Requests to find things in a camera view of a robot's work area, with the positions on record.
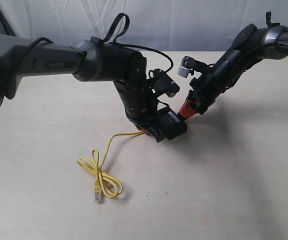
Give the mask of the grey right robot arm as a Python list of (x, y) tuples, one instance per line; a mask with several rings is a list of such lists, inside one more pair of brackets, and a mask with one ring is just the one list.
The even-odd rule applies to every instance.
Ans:
[(191, 89), (178, 111), (181, 120), (203, 115), (216, 98), (232, 88), (241, 75), (264, 59), (288, 57), (288, 27), (270, 23), (257, 28), (247, 25), (233, 40), (228, 50), (214, 64), (206, 64), (190, 56), (181, 60), (177, 74), (183, 78), (200, 73), (189, 83)]

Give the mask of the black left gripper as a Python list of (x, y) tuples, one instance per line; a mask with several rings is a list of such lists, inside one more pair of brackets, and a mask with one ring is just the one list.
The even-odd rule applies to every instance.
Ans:
[(101, 47), (101, 76), (113, 81), (128, 120), (140, 132), (154, 137), (159, 143), (165, 135), (158, 123), (158, 98), (149, 86), (147, 58), (136, 49), (148, 50), (169, 59), (167, 54), (153, 48), (105, 43)]

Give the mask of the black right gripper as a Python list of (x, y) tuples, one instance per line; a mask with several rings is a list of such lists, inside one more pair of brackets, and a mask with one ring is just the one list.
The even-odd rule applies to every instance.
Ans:
[(204, 114), (220, 94), (236, 84), (245, 71), (262, 61), (266, 30), (249, 24), (212, 66), (192, 57), (188, 58), (188, 72), (199, 72), (201, 76), (190, 81), (192, 89), (177, 113), (179, 119), (184, 121), (196, 114)]

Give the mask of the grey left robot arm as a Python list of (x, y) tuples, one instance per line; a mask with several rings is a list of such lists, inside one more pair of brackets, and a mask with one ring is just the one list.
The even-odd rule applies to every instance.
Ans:
[(13, 99), (24, 77), (71, 74), (81, 82), (112, 81), (127, 118), (160, 142), (167, 136), (146, 77), (147, 60), (114, 43), (81, 40), (67, 46), (0, 34), (0, 107)]

